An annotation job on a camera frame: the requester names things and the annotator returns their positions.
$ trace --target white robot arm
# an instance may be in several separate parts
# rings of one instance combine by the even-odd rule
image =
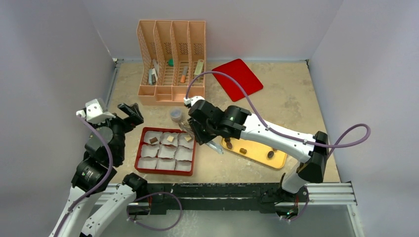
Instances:
[[[190,108],[188,122],[200,145],[213,142],[212,139],[216,136],[222,136],[259,142],[289,154],[299,163],[293,172],[286,174],[281,182],[281,188],[291,194],[297,193],[306,183],[323,182],[328,150],[306,142],[326,144],[327,134],[323,132],[317,132],[315,135],[306,134],[266,121],[274,130],[305,141],[302,143],[269,131],[255,114],[237,106],[229,106],[222,111],[201,96],[185,98],[184,104]]]
[[[124,119],[109,113],[101,99],[92,100],[85,106],[76,114],[83,120],[86,119],[88,124],[83,122],[89,126],[92,133],[84,146],[86,151],[83,160],[76,168],[68,201],[51,232],[51,237],[83,236],[82,229],[86,233],[85,236],[99,236],[118,211],[133,201],[139,192],[142,195],[147,194],[139,191],[146,186],[147,181],[133,173],[127,175],[121,191],[88,219],[94,204],[116,174],[113,166],[118,167],[124,161],[125,134],[142,124],[144,119],[137,104],[118,105],[118,108],[128,115]]]

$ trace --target floor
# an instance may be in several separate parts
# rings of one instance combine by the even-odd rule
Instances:
[[[207,69],[215,68],[225,62],[208,62]],[[264,85],[263,90],[250,96],[262,117],[275,124],[292,130],[314,134],[326,131],[319,105],[305,62],[296,63],[254,63],[247,65]],[[126,135],[124,164],[112,183],[120,183],[125,175],[135,172],[135,158],[142,128],[177,128],[171,121],[169,111],[172,107],[142,106],[138,100],[138,87],[143,74],[142,63],[123,63],[120,68],[109,111],[121,114],[119,103],[138,103],[144,116],[144,123]],[[229,105],[237,105],[251,110],[245,99],[231,102],[225,91],[212,75],[206,78],[206,100],[225,110]],[[187,109],[182,107],[184,116]],[[284,172],[290,172],[296,160],[290,156],[281,169],[257,163],[243,156],[224,152],[219,155],[207,146],[198,146],[195,155],[194,174],[190,177],[160,174],[140,174],[151,183],[250,183],[279,182]],[[325,182],[339,182],[335,159],[328,160]]]
[[[139,222],[165,228],[179,211],[141,216]],[[121,212],[101,237],[356,237],[345,205],[310,205],[298,221],[280,221],[276,214],[258,211],[184,211],[180,222],[168,231],[151,231],[126,221]]]

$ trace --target white backdrop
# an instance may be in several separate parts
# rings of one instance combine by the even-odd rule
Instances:
[[[310,64],[331,139],[371,125],[365,144],[335,152],[368,237],[419,236],[418,12],[417,0],[345,0]]]
[[[0,236],[48,236],[113,61],[81,0],[0,0]]]
[[[207,21],[208,59],[310,58],[342,0],[84,0],[112,57],[140,58],[140,19]]]

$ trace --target orange marker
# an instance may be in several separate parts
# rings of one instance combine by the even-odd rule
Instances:
[[[180,83],[185,83],[186,81],[186,73],[188,72],[188,66],[183,68],[182,77],[180,78]]]

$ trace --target cable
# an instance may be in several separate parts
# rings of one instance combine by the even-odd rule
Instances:
[[[251,108],[253,109],[253,112],[254,112],[254,114],[257,116],[257,118],[259,119],[259,121],[263,124],[263,126],[265,126],[265,128],[266,129],[268,129],[269,131],[271,131],[271,132],[273,132],[273,133],[275,133],[275,134],[277,134],[277,135],[279,135],[279,136],[282,136],[282,137],[285,137],[285,138],[288,138],[288,139],[292,139],[292,140],[295,140],[295,141],[298,141],[298,142],[302,142],[302,143],[307,143],[307,144],[310,144],[310,145],[314,145],[314,146],[319,146],[319,147],[325,147],[325,148],[331,148],[331,150],[330,150],[330,152],[329,152],[329,155],[328,155],[328,157],[332,154],[332,152],[335,150],[335,148],[346,148],[346,147],[352,147],[352,146],[355,146],[355,145],[358,145],[358,144],[360,144],[360,143],[363,143],[363,142],[365,142],[367,139],[368,139],[368,137],[370,136],[370,134],[371,134],[371,128],[368,126],[368,125],[366,125],[366,124],[364,124],[364,123],[359,123],[359,124],[356,124],[356,125],[354,125],[354,126],[352,126],[352,127],[350,127],[350,128],[348,128],[339,138],[338,138],[338,140],[335,142],[335,144],[333,144],[333,145],[327,145],[327,144],[322,144],[322,143],[317,143],[317,142],[311,142],[311,141],[305,141],[304,139],[301,139],[301,138],[298,138],[298,137],[294,137],[294,136],[290,136],[290,135],[286,135],[286,134],[283,134],[283,133],[281,133],[281,132],[278,132],[278,131],[276,131],[276,130],[274,130],[274,129],[272,129],[271,127],[269,127],[268,126],[268,124],[265,122],[265,120],[263,120],[263,118],[262,118],[262,116],[259,114],[259,112],[256,110],[256,108],[254,107],[254,105],[253,105],[253,103],[251,102],[251,100],[250,100],[250,98],[249,98],[249,96],[247,95],[247,93],[245,92],[245,90],[243,89],[243,87],[236,81],[236,80],[234,80],[234,78],[232,78],[231,76],[229,76],[229,75],[227,75],[227,74],[225,74],[225,73],[222,73],[222,72],[217,72],[217,71],[207,71],[207,72],[203,72],[203,73],[201,73],[201,74],[199,74],[199,75],[197,75],[192,81],[191,81],[191,83],[188,85],[188,88],[186,89],[186,95],[185,95],[185,98],[187,99],[188,98],[188,94],[189,94],[189,90],[191,89],[191,86],[192,86],[192,84],[199,78],[199,77],[201,77],[201,76],[203,76],[203,75],[205,75],[205,74],[218,74],[218,75],[222,75],[222,76],[224,76],[224,77],[226,77],[226,78],[228,78],[230,81],[232,81],[241,91],[242,91],[242,93],[243,93],[243,95],[246,97],[246,99],[247,99],[247,101],[248,101],[248,103],[249,103],[249,105],[251,106]],[[339,142],[344,138],[344,136],[346,136],[346,134],[348,134],[350,131],[352,131],[353,129],[355,129],[355,128],[357,128],[357,127],[364,127],[366,130],[367,130],[367,132],[365,133],[365,136],[364,137],[362,137],[361,139],[359,139],[358,141],[355,141],[355,142],[350,142],[350,143],[347,143],[347,144],[342,144],[342,145],[339,145]]]
[[[298,195],[295,195],[295,203],[294,203],[294,207],[298,207]]]
[[[154,227],[151,227],[151,226],[147,226],[147,225],[142,224],[142,223],[140,223],[138,221],[135,221],[131,217],[129,217],[128,207],[126,207],[126,214],[128,216],[128,219],[127,220],[130,220],[133,223],[135,223],[137,225],[140,225],[140,226],[142,226],[142,227],[144,227],[146,229],[152,230],[152,231],[167,231],[167,230],[170,230],[171,228],[175,227],[177,225],[177,223],[179,223],[180,219],[182,218],[183,210],[182,210],[182,204],[180,203],[180,200],[174,194],[171,194],[171,193],[168,193],[168,192],[156,192],[156,193],[152,193],[152,194],[143,196],[141,198],[138,198],[138,199],[134,200],[133,202],[141,201],[141,200],[143,200],[145,198],[148,198],[148,197],[151,197],[151,196],[154,196],[154,195],[159,195],[159,194],[167,194],[169,196],[172,196],[177,201],[177,204],[179,204],[179,210],[180,210],[179,217],[177,218],[176,222],[173,225],[171,225],[171,226],[169,226],[167,228],[162,228],[162,229],[154,228]]]
[[[300,216],[304,213],[304,211],[306,210],[306,208],[307,208],[307,206],[308,206],[308,202],[310,201],[310,198],[309,198],[309,195],[308,195],[308,189],[307,189],[307,186],[305,186],[304,185],[304,189],[305,189],[305,192],[307,193],[307,197],[306,197],[306,199],[305,199],[305,204],[304,204],[304,207],[302,208],[302,210],[298,213],[298,215],[297,216],[295,216],[294,218],[292,218],[292,219],[287,219],[288,221],[295,221],[296,219],[298,219],[298,218],[300,218]]]
[[[97,183],[92,189],[90,189],[89,191],[87,191],[85,194],[81,195],[78,199],[76,199],[71,205],[70,207],[67,209],[67,213],[64,214],[63,219],[61,219],[60,224],[58,224],[57,229],[55,230],[55,233],[53,234],[53,237],[58,236],[58,234],[60,233],[61,229],[63,228],[64,222],[67,220],[68,216],[70,215],[70,213],[73,211],[74,207],[77,206],[77,204],[79,204],[85,197],[89,196],[90,194],[92,194],[96,189],[98,189],[100,186],[102,186],[102,184],[109,178],[109,175],[111,175],[111,171],[112,171],[112,166],[114,166],[114,159],[112,157],[112,152],[111,149],[108,146],[108,143],[105,141],[105,139],[100,135],[100,133],[94,129],[94,127],[92,125],[90,125],[84,118],[82,118],[81,116],[77,116],[77,118],[80,119],[80,121],[82,121],[82,123],[88,127],[98,138],[99,140],[102,142],[103,146],[106,149],[106,153],[108,153],[108,158],[109,158],[109,166],[108,166],[108,171],[106,171],[105,176],[103,176],[103,178],[99,181],[99,183]]]

